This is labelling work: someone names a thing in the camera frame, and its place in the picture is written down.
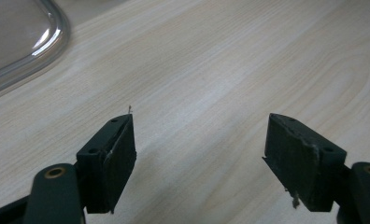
tabletop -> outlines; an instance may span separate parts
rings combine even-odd
[[[137,160],[88,223],[335,223],[262,160],[269,113],[370,161],[370,0],[58,0],[65,53],[0,97],[0,207],[132,108]]]

light wood surface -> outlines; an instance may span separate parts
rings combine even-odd
[[[134,172],[88,223],[335,223],[293,209],[261,157],[275,112],[370,161],[370,1],[58,4],[65,54],[0,97],[0,206],[130,105]]]

wooden table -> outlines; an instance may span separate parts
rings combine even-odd
[[[370,161],[370,1],[59,0],[65,54],[0,97],[0,206],[132,107],[135,169],[88,223],[335,223],[263,162],[268,115]]]

black plastic part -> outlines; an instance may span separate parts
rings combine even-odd
[[[23,223],[84,223],[73,165],[52,165],[36,175]]]
[[[78,152],[79,187],[88,213],[113,213],[135,159],[131,114],[107,122]]]
[[[370,163],[357,162],[351,167],[349,188],[363,223],[370,224]]]
[[[264,154],[292,197],[309,211],[331,211],[334,178],[344,166],[345,150],[296,119],[271,114]]]
[[[0,224],[21,224],[28,196],[0,208]]]

wood grain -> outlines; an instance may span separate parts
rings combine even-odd
[[[66,53],[0,97],[0,206],[130,105],[135,170],[89,223],[335,223],[294,210],[261,156],[275,112],[370,161],[370,1],[58,4]]]

